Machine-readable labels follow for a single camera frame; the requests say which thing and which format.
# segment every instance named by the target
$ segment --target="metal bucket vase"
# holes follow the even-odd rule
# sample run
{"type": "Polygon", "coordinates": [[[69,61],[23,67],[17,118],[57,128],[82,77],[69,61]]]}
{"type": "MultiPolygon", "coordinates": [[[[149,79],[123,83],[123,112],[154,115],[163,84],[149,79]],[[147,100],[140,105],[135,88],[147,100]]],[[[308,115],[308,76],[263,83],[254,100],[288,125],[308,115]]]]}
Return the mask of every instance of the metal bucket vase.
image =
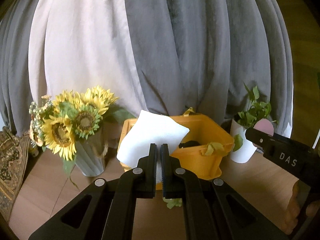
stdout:
{"type": "Polygon", "coordinates": [[[106,169],[105,155],[108,143],[103,137],[103,128],[88,140],[76,142],[76,166],[87,177],[96,177],[106,169]]]}

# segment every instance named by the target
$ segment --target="screw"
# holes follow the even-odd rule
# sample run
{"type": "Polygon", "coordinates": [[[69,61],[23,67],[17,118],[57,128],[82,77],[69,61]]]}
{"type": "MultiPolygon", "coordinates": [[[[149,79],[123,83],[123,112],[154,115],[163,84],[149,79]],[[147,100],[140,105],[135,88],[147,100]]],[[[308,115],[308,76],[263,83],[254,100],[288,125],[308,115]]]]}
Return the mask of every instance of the screw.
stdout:
{"type": "Polygon", "coordinates": [[[134,174],[141,174],[141,173],[143,172],[143,170],[142,170],[141,168],[134,168],[134,169],[132,170],[132,172],[133,172],[134,174]]]}
{"type": "Polygon", "coordinates": [[[97,186],[97,187],[101,187],[104,185],[104,179],[97,179],[94,184],[97,186]]]}
{"type": "Polygon", "coordinates": [[[222,186],[223,185],[223,180],[222,179],[215,179],[213,183],[217,186],[222,186]]]}
{"type": "Polygon", "coordinates": [[[186,170],[185,170],[184,168],[177,168],[177,169],[176,169],[176,173],[177,173],[177,174],[182,175],[182,174],[184,174],[185,172],[186,172],[186,170]]]}

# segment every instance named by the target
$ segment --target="white cable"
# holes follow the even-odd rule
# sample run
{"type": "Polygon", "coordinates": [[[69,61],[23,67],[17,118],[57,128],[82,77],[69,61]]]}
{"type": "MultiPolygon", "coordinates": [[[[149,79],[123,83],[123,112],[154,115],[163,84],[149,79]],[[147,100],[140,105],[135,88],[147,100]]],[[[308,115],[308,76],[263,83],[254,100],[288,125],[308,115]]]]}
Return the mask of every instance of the white cable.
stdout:
{"type": "Polygon", "coordinates": [[[316,138],[316,140],[315,140],[315,143],[313,144],[313,149],[315,149],[316,148],[316,146],[317,146],[317,143],[318,143],[318,140],[319,140],[319,137],[320,137],[320,129],[319,129],[319,132],[318,132],[318,135],[317,135],[317,138],[316,138]]]}

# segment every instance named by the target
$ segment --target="flower vase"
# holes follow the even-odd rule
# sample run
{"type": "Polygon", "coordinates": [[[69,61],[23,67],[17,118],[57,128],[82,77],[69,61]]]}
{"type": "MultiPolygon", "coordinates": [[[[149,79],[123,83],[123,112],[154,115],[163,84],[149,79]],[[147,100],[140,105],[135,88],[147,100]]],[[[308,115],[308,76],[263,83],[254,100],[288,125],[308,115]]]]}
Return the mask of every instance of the flower vase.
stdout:
{"type": "Polygon", "coordinates": [[[87,177],[96,177],[106,169],[105,155],[108,143],[102,136],[102,128],[87,140],[76,142],[76,166],[87,177]]]}
{"type": "Polygon", "coordinates": [[[246,128],[239,125],[234,119],[232,119],[230,135],[234,137],[238,134],[243,140],[242,146],[236,151],[232,150],[229,154],[230,159],[236,163],[246,163],[257,150],[257,147],[255,147],[251,141],[246,139],[246,130],[246,128]]]}

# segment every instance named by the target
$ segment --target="yellow bin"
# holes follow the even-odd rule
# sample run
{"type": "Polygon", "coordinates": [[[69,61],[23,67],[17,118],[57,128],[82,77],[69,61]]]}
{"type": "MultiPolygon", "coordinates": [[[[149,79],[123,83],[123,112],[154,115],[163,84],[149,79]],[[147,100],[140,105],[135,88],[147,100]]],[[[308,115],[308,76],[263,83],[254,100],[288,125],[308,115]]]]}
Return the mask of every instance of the yellow bin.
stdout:
{"type": "MultiPolygon", "coordinates": [[[[171,118],[178,124],[190,129],[190,132],[183,138],[182,143],[193,140],[201,144],[200,146],[177,148],[171,156],[180,160],[182,168],[192,171],[201,179],[209,180],[221,176],[219,165],[223,154],[219,154],[218,150],[215,150],[210,156],[204,156],[203,154],[207,151],[207,144],[210,142],[221,143],[225,152],[229,153],[234,144],[233,137],[203,114],[171,116],[171,118]]],[[[124,122],[119,146],[136,121],[137,119],[128,119],[124,122]]],[[[131,167],[123,163],[121,165],[125,171],[131,169],[131,167]]],[[[162,189],[162,185],[160,183],[157,184],[156,189],[162,189]]]]}

